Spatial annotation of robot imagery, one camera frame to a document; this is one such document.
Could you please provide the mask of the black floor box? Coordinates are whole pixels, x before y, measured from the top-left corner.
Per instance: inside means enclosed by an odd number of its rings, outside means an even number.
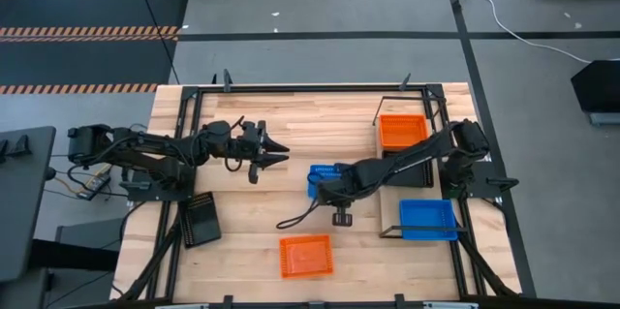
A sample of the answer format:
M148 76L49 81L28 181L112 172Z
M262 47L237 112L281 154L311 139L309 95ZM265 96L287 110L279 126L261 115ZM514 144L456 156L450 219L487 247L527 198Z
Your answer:
M584 112L620 112L620 61L593 61L571 83Z

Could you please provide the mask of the black hazard-striped floor mat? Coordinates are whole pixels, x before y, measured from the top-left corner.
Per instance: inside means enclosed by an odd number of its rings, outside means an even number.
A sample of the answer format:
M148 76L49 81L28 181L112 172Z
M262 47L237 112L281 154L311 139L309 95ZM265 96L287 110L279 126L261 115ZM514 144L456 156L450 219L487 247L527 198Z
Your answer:
M148 93L188 0L0 0L0 95Z

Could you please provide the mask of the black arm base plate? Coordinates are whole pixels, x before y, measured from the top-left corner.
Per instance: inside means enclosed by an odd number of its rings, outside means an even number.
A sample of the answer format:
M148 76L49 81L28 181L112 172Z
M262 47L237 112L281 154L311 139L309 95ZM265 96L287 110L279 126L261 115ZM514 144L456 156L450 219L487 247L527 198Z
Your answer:
M194 195L196 172L184 164L173 164L171 171L140 169L121 186L130 201L186 201Z
M500 176L491 162L475 162L464 173L465 180L450 192L455 199L501 198L504 192L519 184L516 178Z

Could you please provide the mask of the black desk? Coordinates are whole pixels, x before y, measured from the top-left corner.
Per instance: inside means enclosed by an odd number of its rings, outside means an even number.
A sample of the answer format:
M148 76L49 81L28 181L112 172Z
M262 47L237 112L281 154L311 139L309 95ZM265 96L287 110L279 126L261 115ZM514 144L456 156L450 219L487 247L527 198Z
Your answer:
M0 283L36 263L34 232L55 135L52 126L0 132Z

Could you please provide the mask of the black power adapter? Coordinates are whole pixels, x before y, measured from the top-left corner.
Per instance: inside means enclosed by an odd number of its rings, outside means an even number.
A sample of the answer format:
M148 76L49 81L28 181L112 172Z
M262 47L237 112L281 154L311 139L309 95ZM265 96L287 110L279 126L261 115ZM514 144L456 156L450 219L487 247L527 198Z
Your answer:
M91 177L86 183L86 188L77 191L77 197L83 200L92 201L98 194L104 192L110 183L108 174Z

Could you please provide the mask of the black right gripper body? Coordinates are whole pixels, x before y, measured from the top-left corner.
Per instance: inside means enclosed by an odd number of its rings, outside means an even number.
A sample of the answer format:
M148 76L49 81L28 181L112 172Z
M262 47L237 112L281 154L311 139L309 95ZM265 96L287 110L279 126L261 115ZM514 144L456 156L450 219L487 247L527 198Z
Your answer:
M357 178L354 166L337 166L338 177L327 177L319 180L319 205L336 208L332 214L331 224L335 227L351 227L353 215L348 212L357 199Z

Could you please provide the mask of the grey box base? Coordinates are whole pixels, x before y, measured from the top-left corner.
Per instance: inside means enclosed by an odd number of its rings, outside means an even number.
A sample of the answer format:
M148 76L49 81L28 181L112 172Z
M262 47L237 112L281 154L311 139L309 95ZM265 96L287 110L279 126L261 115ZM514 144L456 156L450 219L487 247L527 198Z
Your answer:
M620 112L591 112L588 117L593 126L620 126Z

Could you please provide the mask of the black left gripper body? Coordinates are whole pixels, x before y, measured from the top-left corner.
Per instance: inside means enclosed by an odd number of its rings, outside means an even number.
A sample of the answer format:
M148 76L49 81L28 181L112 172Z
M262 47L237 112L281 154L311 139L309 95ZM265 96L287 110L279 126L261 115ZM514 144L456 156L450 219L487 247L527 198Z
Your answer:
M235 139L230 139L227 144L227 157L237 161L249 161L250 169L248 179L252 184L258 183L259 159L263 151L263 139L265 135L265 121L257 123L243 121L240 124L242 134Z

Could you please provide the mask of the blue plastic slotted basket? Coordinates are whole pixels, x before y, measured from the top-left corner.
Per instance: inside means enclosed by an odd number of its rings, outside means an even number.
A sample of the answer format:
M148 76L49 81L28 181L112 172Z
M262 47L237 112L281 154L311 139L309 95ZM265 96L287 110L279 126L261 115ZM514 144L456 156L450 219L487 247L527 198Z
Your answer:
M312 165L307 174L307 196L317 197L317 184L321 180L339 178L341 172L335 165Z
M401 227L432 227L432 230L402 230L402 238L414 241L454 241L458 237L451 202L448 200L402 200Z

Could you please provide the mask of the orange plastic slotted basket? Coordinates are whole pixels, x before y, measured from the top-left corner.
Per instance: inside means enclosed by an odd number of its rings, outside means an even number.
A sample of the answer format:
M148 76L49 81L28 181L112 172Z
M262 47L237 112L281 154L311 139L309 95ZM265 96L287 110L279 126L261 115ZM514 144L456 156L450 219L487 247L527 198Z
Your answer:
M279 240L280 274L284 279L332 275L334 272L330 236L302 235Z
M383 149L400 150L429 137L422 114L381 114L379 135Z

